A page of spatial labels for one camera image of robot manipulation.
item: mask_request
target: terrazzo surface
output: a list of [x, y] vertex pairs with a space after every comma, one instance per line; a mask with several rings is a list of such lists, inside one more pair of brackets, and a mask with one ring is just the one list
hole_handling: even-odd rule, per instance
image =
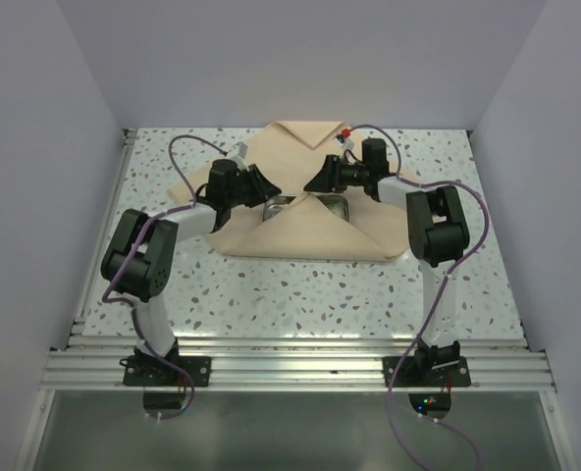
[[[128, 208], [173, 206], [167, 189], [179, 182], [167, 154], [169, 140], [189, 132], [229, 148], [257, 129], [141, 129], [126, 171], [111, 234]], [[389, 130], [403, 165], [422, 182], [460, 180], [481, 191], [464, 131]], [[189, 172], [215, 158], [199, 142], [176, 143]], [[472, 243], [482, 215], [466, 193], [461, 201]], [[493, 229], [484, 248], [458, 271], [456, 329], [462, 339], [522, 340], [523, 331]], [[84, 335], [130, 336], [129, 310], [103, 305], [107, 283], [95, 277], [82, 317]], [[422, 279], [409, 250], [389, 264], [226, 257], [203, 237], [178, 245], [165, 289], [178, 335], [226, 338], [410, 339], [421, 327]]]

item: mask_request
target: folded cloth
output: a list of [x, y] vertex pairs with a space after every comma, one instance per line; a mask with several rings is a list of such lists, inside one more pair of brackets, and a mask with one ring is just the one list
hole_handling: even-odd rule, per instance
[[[245, 163], [256, 164], [283, 194], [298, 197], [265, 222], [262, 206], [233, 209], [230, 221], [206, 236], [210, 245], [226, 255], [248, 257], [388, 262], [401, 255], [408, 247], [404, 211], [372, 200], [361, 187], [350, 187], [343, 193], [349, 206], [347, 222], [303, 191], [321, 170], [326, 155], [341, 153], [334, 136], [345, 128], [348, 125], [342, 122], [279, 121], [246, 139]], [[355, 131], [351, 138], [359, 150], [364, 136]], [[396, 163], [390, 164], [394, 171]], [[188, 175], [195, 188], [207, 182], [210, 166]], [[183, 183], [169, 193], [178, 204], [190, 201]]]

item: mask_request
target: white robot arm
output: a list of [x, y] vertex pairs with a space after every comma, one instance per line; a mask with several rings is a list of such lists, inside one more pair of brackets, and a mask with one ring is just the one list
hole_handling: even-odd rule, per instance
[[[141, 342], [133, 356], [124, 359], [126, 386], [173, 386], [179, 380], [167, 362], [193, 372], [201, 361], [209, 371], [209, 358], [182, 358], [171, 329], [162, 291], [171, 275], [177, 242], [214, 233], [230, 219], [232, 208], [254, 207], [281, 190], [259, 172], [235, 160], [219, 159], [212, 164], [205, 196], [197, 196], [192, 207], [173, 208], [148, 215], [125, 211], [114, 231], [101, 264], [101, 275], [113, 290], [125, 296], [132, 307], [133, 322]], [[197, 383], [196, 374], [191, 375]], [[197, 386], [206, 386], [201, 380]]]
[[[469, 231], [455, 186], [424, 184], [422, 189], [421, 184], [392, 174], [387, 144], [377, 138], [362, 141], [361, 161], [350, 163], [344, 155], [328, 155], [321, 171], [304, 190], [343, 192], [349, 185], [362, 186], [376, 201], [406, 211], [410, 248], [419, 260], [423, 275], [425, 324], [447, 269], [463, 256], [469, 245]], [[455, 271], [450, 276], [455, 279]], [[424, 383], [424, 377], [428, 379], [427, 384], [436, 383], [449, 374], [449, 369], [464, 361], [454, 328], [455, 294], [456, 283], [448, 283], [421, 337], [412, 367], [402, 369], [402, 374], [409, 378], [398, 385]]]

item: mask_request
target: white wall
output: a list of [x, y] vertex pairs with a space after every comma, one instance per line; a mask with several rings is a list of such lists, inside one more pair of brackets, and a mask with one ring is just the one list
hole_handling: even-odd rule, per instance
[[70, 330], [120, 136], [57, 4], [0, 0], [0, 470]]
[[58, 0], [127, 126], [472, 129], [545, 0]]
[[474, 136], [519, 312], [581, 459], [581, 0], [549, 0]]

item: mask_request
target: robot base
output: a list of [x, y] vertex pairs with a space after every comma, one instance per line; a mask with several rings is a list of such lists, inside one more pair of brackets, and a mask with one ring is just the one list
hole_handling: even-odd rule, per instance
[[[382, 373], [387, 387], [399, 359], [399, 356], [382, 359]], [[471, 386], [469, 367], [464, 356], [458, 358], [458, 363], [435, 369], [422, 369], [414, 356], [408, 356], [397, 374], [394, 388], [443, 388], [448, 383], [452, 388]]]
[[[212, 358], [209, 356], [180, 356], [177, 342], [166, 355], [166, 359], [186, 370], [198, 388], [205, 388], [210, 381]], [[133, 355], [123, 358], [121, 366], [125, 367], [123, 385], [133, 387], [176, 387], [184, 385], [180, 375], [156, 358], [135, 348]]]

